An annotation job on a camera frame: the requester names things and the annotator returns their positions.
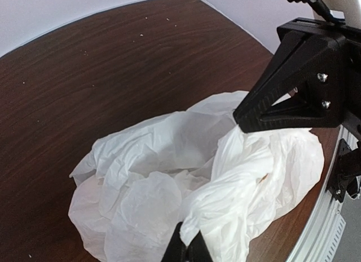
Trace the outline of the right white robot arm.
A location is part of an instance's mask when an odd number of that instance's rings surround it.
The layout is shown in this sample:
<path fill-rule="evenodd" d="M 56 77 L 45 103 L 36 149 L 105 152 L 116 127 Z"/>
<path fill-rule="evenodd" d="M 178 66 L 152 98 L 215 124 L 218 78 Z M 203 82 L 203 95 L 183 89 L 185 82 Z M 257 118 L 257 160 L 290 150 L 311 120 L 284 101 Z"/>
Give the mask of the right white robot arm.
<path fill-rule="evenodd" d="M 344 126 L 360 137 L 360 0 L 287 0 L 311 6 L 277 32 L 280 45 L 234 110 L 245 133 Z"/>

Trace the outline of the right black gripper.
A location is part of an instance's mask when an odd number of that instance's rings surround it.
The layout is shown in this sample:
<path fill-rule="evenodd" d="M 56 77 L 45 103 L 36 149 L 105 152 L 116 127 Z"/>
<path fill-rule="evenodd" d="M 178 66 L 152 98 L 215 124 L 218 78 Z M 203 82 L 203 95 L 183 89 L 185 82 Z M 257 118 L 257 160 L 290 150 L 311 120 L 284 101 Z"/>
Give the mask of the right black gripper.
<path fill-rule="evenodd" d="M 233 112 L 241 130 L 343 125 L 360 137 L 360 30 L 295 19 L 277 32 L 279 48 Z"/>

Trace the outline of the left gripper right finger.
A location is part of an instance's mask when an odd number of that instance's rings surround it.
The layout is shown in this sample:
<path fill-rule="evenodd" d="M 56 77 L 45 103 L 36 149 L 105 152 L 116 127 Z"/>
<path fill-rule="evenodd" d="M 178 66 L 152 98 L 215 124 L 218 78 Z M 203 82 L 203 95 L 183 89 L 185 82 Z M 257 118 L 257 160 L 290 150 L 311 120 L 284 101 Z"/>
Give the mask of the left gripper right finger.
<path fill-rule="evenodd" d="M 210 252 L 206 246 L 205 240 L 198 232 L 187 248 L 186 261 L 189 262 L 213 262 Z"/>

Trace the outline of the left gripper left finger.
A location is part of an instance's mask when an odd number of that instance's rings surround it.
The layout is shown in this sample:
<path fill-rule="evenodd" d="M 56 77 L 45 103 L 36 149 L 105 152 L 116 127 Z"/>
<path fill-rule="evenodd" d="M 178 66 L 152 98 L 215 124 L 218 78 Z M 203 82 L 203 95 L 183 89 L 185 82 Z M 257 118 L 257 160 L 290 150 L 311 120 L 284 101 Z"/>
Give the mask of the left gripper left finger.
<path fill-rule="evenodd" d="M 184 262 L 186 261 L 187 248 L 181 240 L 180 229 L 182 222 L 179 222 L 171 236 L 161 262 Z"/>

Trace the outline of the white plastic bag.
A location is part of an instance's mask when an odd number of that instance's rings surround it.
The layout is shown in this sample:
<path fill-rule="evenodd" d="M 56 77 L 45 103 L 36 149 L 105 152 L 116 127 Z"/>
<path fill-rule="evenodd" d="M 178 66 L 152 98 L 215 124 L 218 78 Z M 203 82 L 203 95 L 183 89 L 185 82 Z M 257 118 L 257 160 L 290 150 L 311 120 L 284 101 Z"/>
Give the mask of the white plastic bag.
<path fill-rule="evenodd" d="M 100 261 L 160 261 L 172 234 L 213 261 L 245 261 L 251 240 L 319 181 L 322 145 L 308 128 L 246 134 L 232 112 L 246 92 L 98 139 L 71 173 L 68 216 Z"/>

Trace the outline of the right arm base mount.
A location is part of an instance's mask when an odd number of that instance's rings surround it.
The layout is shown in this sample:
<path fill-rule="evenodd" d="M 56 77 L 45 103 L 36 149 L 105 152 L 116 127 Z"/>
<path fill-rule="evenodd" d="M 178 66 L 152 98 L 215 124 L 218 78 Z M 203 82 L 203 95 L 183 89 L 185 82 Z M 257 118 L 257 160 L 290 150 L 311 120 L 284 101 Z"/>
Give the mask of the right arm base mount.
<path fill-rule="evenodd" d="M 351 150 L 345 139 L 341 139 L 331 174 L 327 182 L 327 189 L 332 197 L 343 203 L 345 195 L 348 194 L 352 199 L 360 195 L 360 141 L 357 142 L 357 148 Z"/>

